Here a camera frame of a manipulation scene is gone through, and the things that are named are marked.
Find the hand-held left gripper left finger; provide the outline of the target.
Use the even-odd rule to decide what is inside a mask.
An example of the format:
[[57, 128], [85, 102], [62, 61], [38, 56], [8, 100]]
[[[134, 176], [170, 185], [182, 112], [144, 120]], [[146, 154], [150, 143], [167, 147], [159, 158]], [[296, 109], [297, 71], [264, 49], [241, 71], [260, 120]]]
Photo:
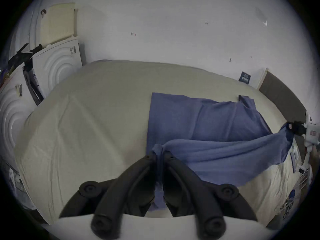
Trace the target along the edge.
[[93, 214], [92, 232], [100, 239], [117, 239], [122, 214], [143, 217], [154, 199], [157, 155], [151, 151], [118, 178], [82, 183], [64, 206], [59, 218]]

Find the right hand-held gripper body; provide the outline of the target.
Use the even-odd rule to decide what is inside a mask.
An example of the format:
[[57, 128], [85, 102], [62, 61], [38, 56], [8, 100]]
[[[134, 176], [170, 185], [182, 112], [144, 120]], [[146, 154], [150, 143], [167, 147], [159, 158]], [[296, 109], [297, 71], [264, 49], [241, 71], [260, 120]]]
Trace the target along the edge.
[[314, 123], [311, 116], [306, 112], [306, 122], [294, 121], [293, 132], [297, 136], [304, 138], [304, 146], [312, 147], [319, 145], [320, 142], [320, 126], [319, 123]]

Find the person's right hand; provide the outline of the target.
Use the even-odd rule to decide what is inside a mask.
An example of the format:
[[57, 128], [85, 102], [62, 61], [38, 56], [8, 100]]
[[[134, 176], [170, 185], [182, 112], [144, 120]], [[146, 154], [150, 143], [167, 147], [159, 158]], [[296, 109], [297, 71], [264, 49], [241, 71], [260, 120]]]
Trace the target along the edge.
[[318, 168], [320, 163], [319, 151], [316, 145], [305, 147], [304, 163], [310, 164], [313, 168]]

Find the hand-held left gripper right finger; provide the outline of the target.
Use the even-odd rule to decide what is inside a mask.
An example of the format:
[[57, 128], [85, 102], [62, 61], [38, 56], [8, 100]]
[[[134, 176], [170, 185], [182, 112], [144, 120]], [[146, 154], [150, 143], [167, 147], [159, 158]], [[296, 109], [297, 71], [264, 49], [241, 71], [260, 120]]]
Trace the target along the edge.
[[163, 154], [163, 188], [164, 198], [169, 209], [174, 205], [173, 194], [169, 194], [166, 181], [171, 176], [181, 187], [182, 195], [174, 217], [194, 214], [196, 217], [197, 235], [200, 239], [219, 239], [226, 230], [224, 217], [258, 222], [258, 219], [232, 184], [217, 185], [203, 181], [171, 152]]

